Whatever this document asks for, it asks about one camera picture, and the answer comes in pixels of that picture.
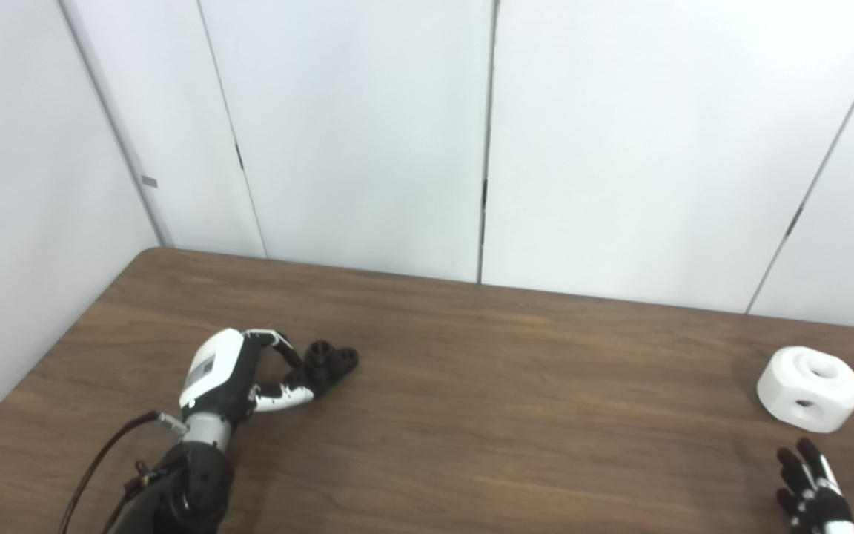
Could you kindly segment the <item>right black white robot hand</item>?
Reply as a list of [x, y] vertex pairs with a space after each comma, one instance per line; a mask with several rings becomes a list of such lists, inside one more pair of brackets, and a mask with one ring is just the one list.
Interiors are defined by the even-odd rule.
[[807, 437], [794, 449], [781, 447], [776, 458], [785, 486], [776, 491], [790, 533], [854, 533], [854, 517], [833, 468]]

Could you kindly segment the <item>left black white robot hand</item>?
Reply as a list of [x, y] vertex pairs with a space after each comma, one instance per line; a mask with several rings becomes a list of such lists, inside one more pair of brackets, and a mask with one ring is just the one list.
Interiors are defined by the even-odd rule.
[[[291, 368], [277, 383], [256, 381], [264, 349], [273, 349]], [[254, 413], [294, 408], [319, 397], [305, 385], [302, 359], [281, 332], [225, 329], [197, 349], [179, 406], [185, 421], [213, 415], [235, 430]]]

